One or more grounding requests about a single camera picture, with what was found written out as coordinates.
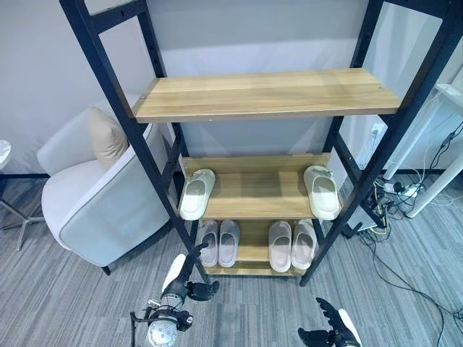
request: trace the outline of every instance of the wooden shelf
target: wooden shelf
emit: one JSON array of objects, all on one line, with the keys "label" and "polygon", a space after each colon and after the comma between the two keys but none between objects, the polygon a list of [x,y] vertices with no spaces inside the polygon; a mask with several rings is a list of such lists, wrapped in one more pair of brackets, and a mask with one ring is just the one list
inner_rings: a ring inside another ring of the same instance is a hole
[{"label": "wooden shelf", "polygon": [[235,275],[235,276],[302,276],[304,270],[291,267],[285,273],[278,273],[270,267],[269,263],[236,263],[233,267],[205,267],[209,275]]},{"label": "wooden shelf", "polygon": [[304,185],[304,170],[325,166],[330,155],[234,158],[184,158],[191,175],[210,168],[216,175],[203,219],[291,220],[313,218]]},{"label": "wooden shelf", "polygon": [[392,114],[400,100],[364,69],[167,77],[140,99],[140,123]]},{"label": "wooden shelf", "polygon": [[237,220],[239,246],[237,262],[268,263],[268,230],[274,220]]}]

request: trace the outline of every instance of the slipper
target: slipper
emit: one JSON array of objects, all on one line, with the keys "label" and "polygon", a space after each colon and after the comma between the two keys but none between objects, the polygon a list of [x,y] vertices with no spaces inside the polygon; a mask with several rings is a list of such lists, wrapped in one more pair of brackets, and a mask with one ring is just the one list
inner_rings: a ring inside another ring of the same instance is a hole
[{"label": "slipper", "polygon": [[220,225],[218,243],[218,263],[222,267],[232,267],[237,261],[239,227],[232,220],[224,220]]},{"label": "slipper", "polygon": [[201,263],[205,267],[213,267],[218,261],[218,224],[215,220],[206,221],[197,231],[200,244],[208,244],[201,249]]},{"label": "slipper", "polygon": [[297,269],[306,270],[312,263],[317,247],[317,236],[310,219],[300,220],[294,230],[291,263]]},{"label": "slipper", "polygon": [[322,166],[309,166],[304,172],[310,209],[321,220],[333,220],[339,214],[339,199],[333,173]]},{"label": "slipper", "polygon": [[191,175],[187,179],[187,186],[180,205],[180,217],[184,220],[200,219],[208,206],[215,183],[216,175],[208,168],[198,170]]},{"label": "slipper", "polygon": [[268,232],[270,266],[278,273],[291,267],[291,226],[279,221],[272,224]]}]

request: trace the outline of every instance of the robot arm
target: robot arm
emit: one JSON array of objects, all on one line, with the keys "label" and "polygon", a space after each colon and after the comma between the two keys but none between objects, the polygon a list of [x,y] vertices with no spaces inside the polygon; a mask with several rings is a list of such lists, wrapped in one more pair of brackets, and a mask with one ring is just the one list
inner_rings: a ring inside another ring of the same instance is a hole
[{"label": "robot arm", "polygon": [[333,330],[305,331],[301,327],[297,331],[302,342],[309,347],[362,347],[362,342],[346,310],[336,310],[333,305],[322,298],[317,298],[323,310],[323,315],[328,318],[328,324]]},{"label": "robot arm", "polygon": [[143,319],[130,312],[132,319],[132,347],[135,347],[135,323],[148,324],[143,347],[171,347],[177,339],[177,331],[185,331],[191,327],[193,316],[187,311],[181,311],[184,300],[191,298],[196,301],[212,299],[218,291],[218,281],[212,284],[189,282],[195,260],[200,256],[200,250],[207,244],[200,244],[195,251],[187,256],[180,254],[172,262],[169,273],[162,287],[161,302],[148,301]]}]

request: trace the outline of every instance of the white table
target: white table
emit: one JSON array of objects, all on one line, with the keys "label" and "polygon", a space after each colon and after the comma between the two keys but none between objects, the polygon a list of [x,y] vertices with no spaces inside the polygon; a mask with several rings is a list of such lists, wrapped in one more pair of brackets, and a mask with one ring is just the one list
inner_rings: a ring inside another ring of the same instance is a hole
[{"label": "white table", "polygon": [[[12,146],[11,144],[6,141],[6,140],[0,140],[0,170],[3,169],[9,162],[9,160],[12,157]],[[29,223],[37,223],[37,222],[44,222],[45,219],[43,217],[27,217],[26,215],[23,215],[20,211],[12,207],[8,202],[3,200],[2,197],[0,197],[0,206],[5,207],[9,212],[13,213],[14,215],[18,216],[21,218],[21,231],[20,231],[20,237],[17,240],[17,247],[16,250],[20,251],[21,246],[22,246],[22,240],[24,239],[24,233],[26,231],[26,227]],[[10,228],[13,228],[14,226],[6,226],[3,228],[0,228],[0,230],[7,230]]]}]

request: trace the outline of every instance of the armchair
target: armchair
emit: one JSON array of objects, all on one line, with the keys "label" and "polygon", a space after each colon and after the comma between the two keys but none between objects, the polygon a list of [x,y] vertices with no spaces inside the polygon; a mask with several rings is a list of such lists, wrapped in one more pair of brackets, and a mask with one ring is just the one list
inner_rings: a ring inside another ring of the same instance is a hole
[{"label": "armchair", "polygon": [[[127,100],[133,106],[134,95]],[[107,100],[95,104],[115,118]],[[167,162],[160,126],[143,134],[162,171]],[[132,146],[108,171],[96,160],[88,131],[88,111],[61,128],[39,151],[50,179],[42,193],[45,221],[56,241],[102,267],[157,232],[169,221]],[[177,201],[174,185],[169,192]]]}]

